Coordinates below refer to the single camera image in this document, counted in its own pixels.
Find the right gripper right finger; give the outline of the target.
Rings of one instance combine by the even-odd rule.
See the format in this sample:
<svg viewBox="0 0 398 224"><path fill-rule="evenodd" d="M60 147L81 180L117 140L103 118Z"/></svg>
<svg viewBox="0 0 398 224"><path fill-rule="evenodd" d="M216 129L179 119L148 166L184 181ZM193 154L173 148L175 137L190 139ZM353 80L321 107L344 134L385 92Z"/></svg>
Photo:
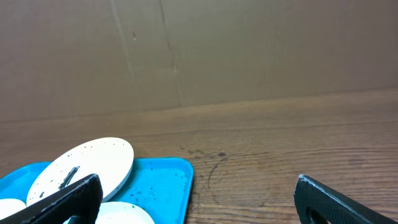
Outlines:
<svg viewBox="0 0 398 224"><path fill-rule="evenodd" d="M397 224L374 210L307 176L299 175L294 204L301 223Z"/></svg>

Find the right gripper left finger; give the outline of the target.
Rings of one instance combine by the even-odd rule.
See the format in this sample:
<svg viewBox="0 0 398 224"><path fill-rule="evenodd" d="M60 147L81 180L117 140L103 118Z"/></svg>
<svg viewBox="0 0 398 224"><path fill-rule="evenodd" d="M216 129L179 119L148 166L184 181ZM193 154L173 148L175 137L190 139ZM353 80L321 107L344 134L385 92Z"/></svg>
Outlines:
<svg viewBox="0 0 398 224"><path fill-rule="evenodd" d="M103 199L100 178L90 174L1 220L1 224L94 224Z"/></svg>

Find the white plate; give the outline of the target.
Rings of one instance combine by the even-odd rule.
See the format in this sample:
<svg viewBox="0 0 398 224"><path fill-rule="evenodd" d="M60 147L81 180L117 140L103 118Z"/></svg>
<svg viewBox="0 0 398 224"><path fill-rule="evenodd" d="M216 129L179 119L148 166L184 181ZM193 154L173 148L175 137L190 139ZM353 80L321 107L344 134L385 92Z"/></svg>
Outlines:
<svg viewBox="0 0 398 224"><path fill-rule="evenodd" d="M126 183L132 171L134 150L121 138L99 138L80 144L51 162L34 180L26 205L48 197L90 175L98 175L103 202Z"/></svg>

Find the yellow-green plate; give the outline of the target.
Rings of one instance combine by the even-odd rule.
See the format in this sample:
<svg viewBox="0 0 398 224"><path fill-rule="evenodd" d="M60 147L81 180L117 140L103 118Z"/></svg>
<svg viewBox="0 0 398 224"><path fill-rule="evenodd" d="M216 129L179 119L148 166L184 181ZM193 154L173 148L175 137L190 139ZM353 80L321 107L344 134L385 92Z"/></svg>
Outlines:
<svg viewBox="0 0 398 224"><path fill-rule="evenodd" d="M0 199L0 220L5 219L26 208L26 204L15 198Z"/></svg>

